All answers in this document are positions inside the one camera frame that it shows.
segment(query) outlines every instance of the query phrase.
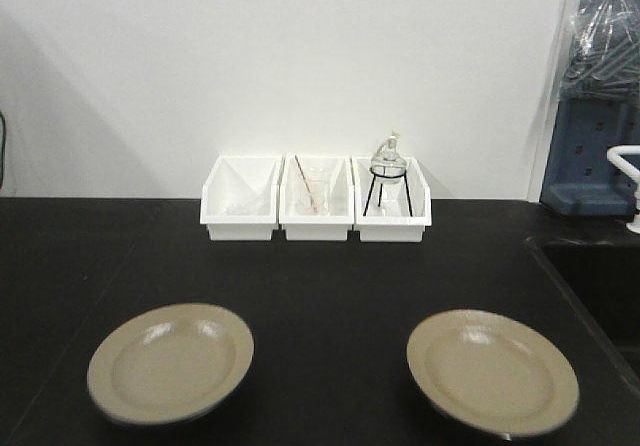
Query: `black metal stand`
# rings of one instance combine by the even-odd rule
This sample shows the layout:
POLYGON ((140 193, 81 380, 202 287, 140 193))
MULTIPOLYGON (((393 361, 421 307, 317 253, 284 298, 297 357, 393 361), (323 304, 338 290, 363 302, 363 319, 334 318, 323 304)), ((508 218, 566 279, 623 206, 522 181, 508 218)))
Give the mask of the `black metal stand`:
MULTIPOLYGON (((376 178, 383 178, 383 179, 402 178, 404 179, 404 190, 407 193, 407 203, 409 204, 409 216, 413 216, 413 208, 411 207, 411 196, 409 195, 409 183, 407 182, 407 172, 405 171, 404 173, 398 176, 386 176, 384 174, 374 173, 372 168, 369 169, 369 171, 371 172, 371 174, 373 174, 373 178, 371 179, 371 186, 369 187, 369 194, 367 195, 367 204, 364 207, 364 213, 362 215, 363 216, 367 215, 367 211, 369 209, 369 202, 371 201, 371 194, 373 194, 373 187, 375 185, 376 178)), ((383 186, 383 183, 380 183, 380 192, 378 193, 378 207, 380 207, 380 204, 382 202, 382 186, 383 186)))

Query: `clear plastic bag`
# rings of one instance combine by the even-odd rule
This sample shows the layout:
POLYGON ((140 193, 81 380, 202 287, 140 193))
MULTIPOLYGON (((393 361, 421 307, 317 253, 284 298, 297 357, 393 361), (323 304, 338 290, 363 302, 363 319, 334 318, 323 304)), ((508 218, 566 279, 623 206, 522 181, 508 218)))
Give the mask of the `clear plastic bag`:
POLYGON ((581 0, 560 99, 640 106, 640 0, 581 0))

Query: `white plastic bin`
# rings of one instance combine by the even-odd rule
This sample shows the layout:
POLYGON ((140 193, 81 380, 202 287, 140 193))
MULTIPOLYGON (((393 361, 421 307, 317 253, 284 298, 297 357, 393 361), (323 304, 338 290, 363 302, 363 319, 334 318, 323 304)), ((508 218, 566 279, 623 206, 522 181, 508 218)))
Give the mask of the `white plastic bin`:
POLYGON ((269 241, 278 229, 281 157, 220 156, 202 187, 200 223, 213 241, 269 241))
POLYGON ((280 224, 290 241, 346 241, 353 229, 353 178, 347 157, 288 155, 280 186, 280 224))
POLYGON ((420 242, 426 226, 431 226, 431 192, 415 158, 407 158, 407 181, 413 216, 409 214, 404 180, 384 184, 378 207, 380 181, 376 179, 367 215, 364 209, 373 175, 370 158, 352 158, 355 182, 355 229, 360 241, 420 242))

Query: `plate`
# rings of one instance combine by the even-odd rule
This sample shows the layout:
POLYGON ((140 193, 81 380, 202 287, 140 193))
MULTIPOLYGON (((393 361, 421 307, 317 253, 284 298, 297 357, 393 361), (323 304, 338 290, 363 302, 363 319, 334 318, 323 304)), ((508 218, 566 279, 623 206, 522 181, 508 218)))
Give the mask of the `plate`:
POLYGON ((177 304, 126 322, 100 344, 87 386, 110 419, 166 424, 202 416, 245 376, 253 357, 248 326, 209 304, 177 304))
POLYGON ((506 439, 550 432, 578 404, 578 381, 564 355, 498 314, 454 310, 425 319, 411 333, 407 360, 437 409, 506 439))

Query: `white faucet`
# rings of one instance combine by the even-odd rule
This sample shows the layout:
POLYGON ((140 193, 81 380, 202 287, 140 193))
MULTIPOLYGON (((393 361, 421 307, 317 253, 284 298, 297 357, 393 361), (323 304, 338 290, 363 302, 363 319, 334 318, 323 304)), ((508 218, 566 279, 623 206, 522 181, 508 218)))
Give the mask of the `white faucet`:
POLYGON ((613 163, 613 165, 629 176, 634 183, 638 185, 634 194, 636 198, 636 215, 633 221, 627 223, 629 228, 634 233, 640 234, 640 170, 636 168, 629 161, 624 159, 624 154, 638 154, 640 155, 640 145, 622 145, 609 148, 607 151, 607 159, 613 163))

